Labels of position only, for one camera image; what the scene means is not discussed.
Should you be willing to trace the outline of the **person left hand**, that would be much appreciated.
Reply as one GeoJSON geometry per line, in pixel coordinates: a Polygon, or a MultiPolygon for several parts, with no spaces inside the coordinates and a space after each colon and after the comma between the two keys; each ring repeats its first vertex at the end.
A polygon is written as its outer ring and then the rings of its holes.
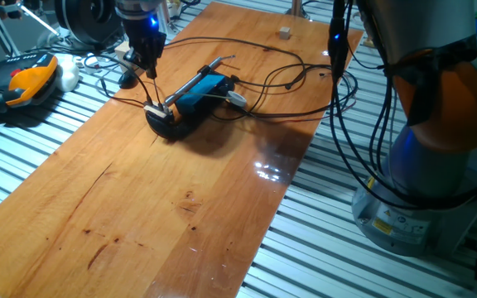
{"type": "Polygon", "coordinates": [[[0,17],[2,19],[20,19],[22,13],[18,7],[19,0],[0,0],[0,17]]]}

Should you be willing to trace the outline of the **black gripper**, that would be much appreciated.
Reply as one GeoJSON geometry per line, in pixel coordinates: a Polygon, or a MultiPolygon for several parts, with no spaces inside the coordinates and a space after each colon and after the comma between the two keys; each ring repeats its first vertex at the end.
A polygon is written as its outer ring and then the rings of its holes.
{"type": "Polygon", "coordinates": [[[149,79],[157,78],[157,60],[164,49],[166,34],[160,30],[156,13],[139,20],[122,20],[129,50],[124,59],[144,69],[149,79]]]}

